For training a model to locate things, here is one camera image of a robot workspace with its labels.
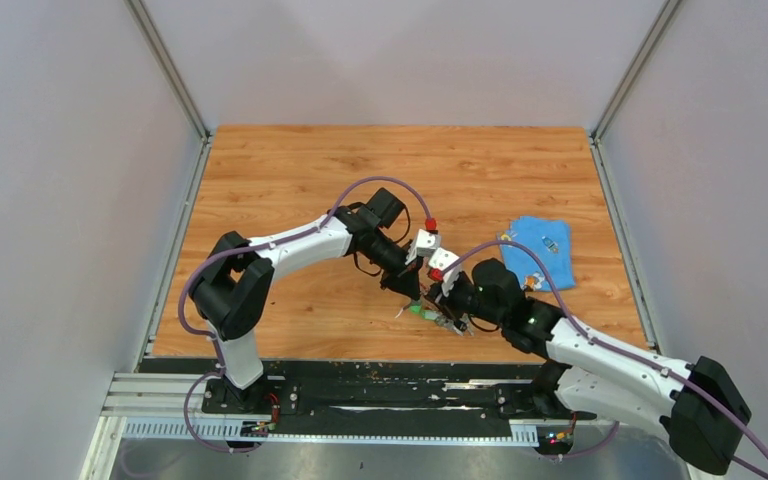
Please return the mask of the green key tag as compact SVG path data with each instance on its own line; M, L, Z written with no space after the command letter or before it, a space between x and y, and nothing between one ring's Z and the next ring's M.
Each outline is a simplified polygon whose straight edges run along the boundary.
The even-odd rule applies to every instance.
M433 311L429 309L426 305L421 303L415 303L412 302L408 307L407 310L411 312L412 314L415 314L423 319L428 319L432 316Z

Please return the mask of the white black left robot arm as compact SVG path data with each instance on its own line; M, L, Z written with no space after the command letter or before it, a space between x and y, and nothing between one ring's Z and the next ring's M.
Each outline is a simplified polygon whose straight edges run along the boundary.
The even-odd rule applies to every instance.
M421 297L422 261L386 235L407 210L385 188L368 201L338 204L315 221L277 235L247 239L224 234L211 255L187 280L182 292L207 327L219 375L230 384L228 400L243 413L258 411L266 400L259 379L264 367L257 351L255 327L270 289L283 277L323 261L365 257L384 290L417 301Z

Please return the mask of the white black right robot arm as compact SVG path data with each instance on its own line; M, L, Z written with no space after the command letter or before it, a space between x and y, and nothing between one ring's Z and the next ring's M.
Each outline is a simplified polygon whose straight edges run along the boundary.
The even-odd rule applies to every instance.
M666 441L699 470L727 473L751 411L721 363L634 347L528 296L497 259L479 262L470 274L457 260L452 253L430 260L430 301L451 319L495 324L513 348L545 359L530 392L537 413L608 417Z

